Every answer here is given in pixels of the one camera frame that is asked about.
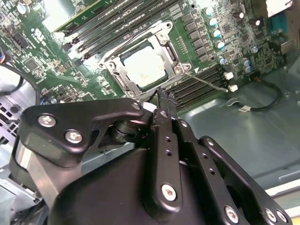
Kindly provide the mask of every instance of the silver screw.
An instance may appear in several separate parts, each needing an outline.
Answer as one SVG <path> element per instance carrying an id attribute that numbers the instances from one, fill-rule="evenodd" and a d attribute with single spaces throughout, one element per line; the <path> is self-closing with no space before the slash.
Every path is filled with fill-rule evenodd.
<path id="1" fill-rule="evenodd" d="M 56 120 L 52 116 L 44 115 L 38 118 L 38 123 L 43 127 L 51 128 L 55 126 Z"/>
<path id="2" fill-rule="evenodd" d="M 71 142 L 73 144 L 78 144 L 83 140 L 81 134 L 76 130 L 70 130 L 66 132 L 65 138 L 68 142 Z"/>
<path id="3" fill-rule="evenodd" d="M 214 146 L 214 143 L 212 142 L 212 140 L 211 139 L 206 139 L 207 140 L 207 143 L 210 145 L 210 146 Z"/>
<path id="4" fill-rule="evenodd" d="M 168 184 L 164 184 L 161 187 L 161 191 L 162 191 L 164 197 L 166 198 L 166 200 L 168 200 L 170 202 L 175 201 L 175 199 L 176 199 L 176 191 L 174 190 L 173 187 L 171 187 Z"/>
<path id="5" fill-rule="evenodd" d="M 185 128 L 187 128 L 188 127 L 188 124 L 185 122 L 185 121 L 180 121 L 181 122 L 181 124 L 185 127 Z"/>
<path id="6" fill-rule="evenodd" d="M 279 216 L 279 218 L 281 218 L 283 220 L 283 222 L 285 222 L 285 223 L 288 222 L 287 218 L 285 217 L 285 215 L 281 211 L 277 210 L 276 213 Z"/>
<path id="7" fill-rule="evenodd" d="M 239 222 L 238 214 L 230 206 L 225 207 L 225 213 L 233 223 L 237 224 Z"/>
<path id="8" fill-rule="evenodd" d="M 277 219 L 276 219 L 275 215 L 272 213 L 271 210 L 266 209 L 265 211 L 266 211 L 266 213 L 267 213 L 268 218 L 269 218 L 272 222 L 274 222 L 274 223 L 277 222 Z"/>
<path id="9" fill-rule="evenodd" d="M 165 112 L 165 111 L 160 111 L 160 114 L 163 116 L 163 117 L 168 117 L 168 114 L 167 114 L 167 112 Z"/>
<path id="10" fill-rule="evenodd" d="M 139 106 L 139 104 L 137 104 L 137 103 L 132 103 L 131 104 L 132 105 L 132 107 L 134 107 L 136 110 L 140 110 L 141 109 L 141 107 Z"/>

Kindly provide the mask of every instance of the motherboard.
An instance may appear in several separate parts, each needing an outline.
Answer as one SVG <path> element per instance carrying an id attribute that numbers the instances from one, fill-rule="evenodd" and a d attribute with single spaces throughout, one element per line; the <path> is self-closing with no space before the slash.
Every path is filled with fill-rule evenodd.
<path id="1" fill-rule="evenodd" d="M 0 0 L 0 45 L 41 104 L 145 101 L 162 87 L 185 111 L 285 65 L 276 16 L 252 0 Z"/>

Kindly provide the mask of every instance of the cpu socket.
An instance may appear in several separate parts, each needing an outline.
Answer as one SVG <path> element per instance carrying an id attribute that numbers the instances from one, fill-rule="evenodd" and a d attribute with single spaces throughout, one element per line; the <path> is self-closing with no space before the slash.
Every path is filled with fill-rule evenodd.
<path id="1" fill-rule="evenodd" d="M 105 54 L 101 69 L 108 69 L 124 93 L 146 100 L 157 87 L 180 80 L 192 68 L 181 63 L 170 41 L 171 22 L 158 22 L 148 30 L 125 40 Z"/>

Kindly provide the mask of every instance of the white connector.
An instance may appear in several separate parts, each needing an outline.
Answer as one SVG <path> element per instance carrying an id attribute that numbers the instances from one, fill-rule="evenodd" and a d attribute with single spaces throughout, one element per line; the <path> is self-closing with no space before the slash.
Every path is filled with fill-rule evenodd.
<path id="1" fill-rule="evenodd" d="M 230 73 L 224 73 L 224 77 L 225 77 L 226 80 L 229 81 L 229 80 L 231 80 L 231 79 L 234 78 L 234 75 L 233 75 L 232 72 L 230 72 Z"/>
<path id="2" fill-rule="evenodd" d="M 228 89 L 231 92 L 235 92 L 235 91 L 237 91 L 239 89 L 239 87 L 237 85 L 229 85 Z"/>

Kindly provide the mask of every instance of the capacitor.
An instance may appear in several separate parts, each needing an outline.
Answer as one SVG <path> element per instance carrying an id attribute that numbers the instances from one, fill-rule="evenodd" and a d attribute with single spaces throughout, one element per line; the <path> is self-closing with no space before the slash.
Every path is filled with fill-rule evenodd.
<path id="1" fill-rule="evenodd" d="M 21 3 L 21 2 L 18 3 L 16 8 L 17 8 L 18 12 L 22 15 L 25 15 L 30 12 L 30 8 L 28 7 L 28 5 Z"/>
<path id="2" fill-rule="evenodd" d="M 222 56 L 220 56 L 218 58 L 218 62 L 219 62 L 220 65 L 224 65 L 226 63 L 226 60 Z"/>
<path id="3" fill-rule="evenodd" d="M 245 67 L 249 67 L 249 66 L 251 66 L 251 61 L 249 59 L 247 59 L 247 58 L 243 58 L 242 64 Z"/>
<path id="4" fill-rule="evenodd" d="M 208 24 L 209 26 L 214 27 L 214 26 L 216 26 L 216 24 L 217 24 L 217 19 L 216 19 L 216 18 L 211 18 L 211 19 L 209 19 L 209 20 L 207 21 L 207 24 Z"/>
<path id="5" fill-rule="evenodd" d="M 245 16 L 245 14 L 243 12 L 236 12 L 236 13 L 233 13 L 233 17 L 234 18 L 237 18 L 237 19 L 243 19 Z"/>
<path id="6" fill-rule="evenodd" d="M 253 48 L 251 48 L 251 52 L 253 54 L 258 53 L 258 47 L 254 46 Z"/>
<path id="7" fill-rule="evenodd" d="M 243 14 L 246 14 L 246 8 L 245 8 L 245 5 L 244 4 L 240 4 L 240 11 L 243 13 Z"/>
<path id="8" fill-rule="evenodd" d="M 203 9 L 203 13 L 205 15 L 212 16 L 214 14 L 214 9 L 213 9 L 213 7 L 206 7 Z"/>
<path id="9" fill-rule="evenodd" d="M 216 48 L 223 49 L 225 46 L 225 43 L 223 41 L 217 41 L 216 42 Z"/>
<path id="10" fill-rule="evenodd" d="M 249 20 L 249 24 L 255 27 L 259 27 L 259 25 L 261 25 L 261 21 L 260 19 L 251 19 Z"/>
<path id="11" fill-rule="evenodd" d="M 253 68 L 251 66 L 244 67 L 244 71 L 249 74 L 249 73 L 251 73 L 253 71 Z"/>
<path id="12" fill-rule="evenodd" d="M 214 37 L 214 38 L 220 38 L 222 35 L 221 35 L 221 31 L 215 29 L 211 32 L 211 35 Z"/>

